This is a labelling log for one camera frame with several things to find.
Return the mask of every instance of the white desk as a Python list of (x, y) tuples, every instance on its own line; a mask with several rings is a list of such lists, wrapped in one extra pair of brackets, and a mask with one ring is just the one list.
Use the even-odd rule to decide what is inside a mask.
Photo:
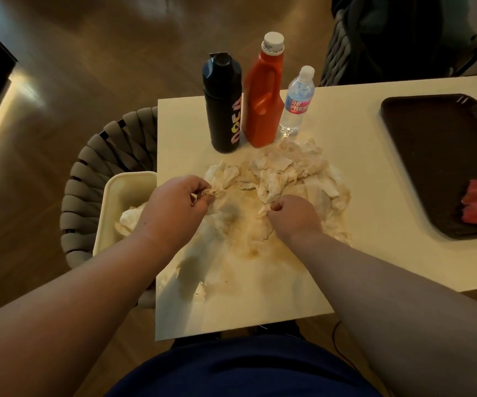
[[(387, 97), (438, 93), (464, 93), (477, 99), (477, 77), (318, 88), (299, 139), (313, 136), (351, 189), (346, 222), (355, 248), (466, 291), (477, 288), (477, 240), (450, 240), (430, 225), (380, 118), (380, 104)], [(203, 176), (222, 158), (238, 162), (251, 149), (222, 155), (212, 148), (202, 96), (163, 99), (158, 106), (158, 184), (187, 173)], [(157, 279), (156, 339), (332, 312), (313, 281), (310, 285), (308, 273), (296, 276), (302, 277), (300, 286), (311, 289), (305, 300), (313, 306), (297, 303), (286, 308), (291, 290), (280, 291), (270, 301), (264, 300), (266, 293), (253, 291), (218, 303), (215, 298), (210, 303), (176, 304), (177, 297), (160, 293), (174, 278), (181, 256), (182, 252)], [(251, 308), (252, 304), (267, 304), (269, 309)]]

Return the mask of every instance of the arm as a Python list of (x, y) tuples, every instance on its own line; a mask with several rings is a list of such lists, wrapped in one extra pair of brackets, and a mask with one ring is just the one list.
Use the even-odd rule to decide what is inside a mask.
[(477, 301), (323, 234), (306, 200), (268, 218), (399, 396), (477, 395)]
[(73, 395), (139, 296), (192, 238), (195, 176), (156, 188), (132, 235), (0, 308), (0, 395)]

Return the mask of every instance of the woven chair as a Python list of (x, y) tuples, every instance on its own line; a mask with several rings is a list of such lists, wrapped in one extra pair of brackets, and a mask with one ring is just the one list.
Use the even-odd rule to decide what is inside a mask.
[[(71, 168), (64, 189), (60, 229), (71, 268), (92, 257), (104, 186), (116, 174), (157, 170), (157, 107), (142, 108), (107, 124), (91, 137)], [(155, 307), (155, 283), (139, 299)]]

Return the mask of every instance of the plastic water bottle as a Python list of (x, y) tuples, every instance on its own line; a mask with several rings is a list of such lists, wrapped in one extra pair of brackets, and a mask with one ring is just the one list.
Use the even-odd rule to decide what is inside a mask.
[(303, 122), (303, 115), (308, 110), (308, 105), (314, 95), (314, 68), (304, 66), (299, 76), (288, 87), (284, 111), (282, 112), (279, 131), (284, 136), (297, 135)]

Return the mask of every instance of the black water bottle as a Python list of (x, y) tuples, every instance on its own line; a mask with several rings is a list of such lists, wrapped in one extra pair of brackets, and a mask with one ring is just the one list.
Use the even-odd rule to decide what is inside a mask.
[(203, 65), (203, 93), (212, 146), (233, 152), (240, 140), (242, 69), (227, 53), (213, 53)]

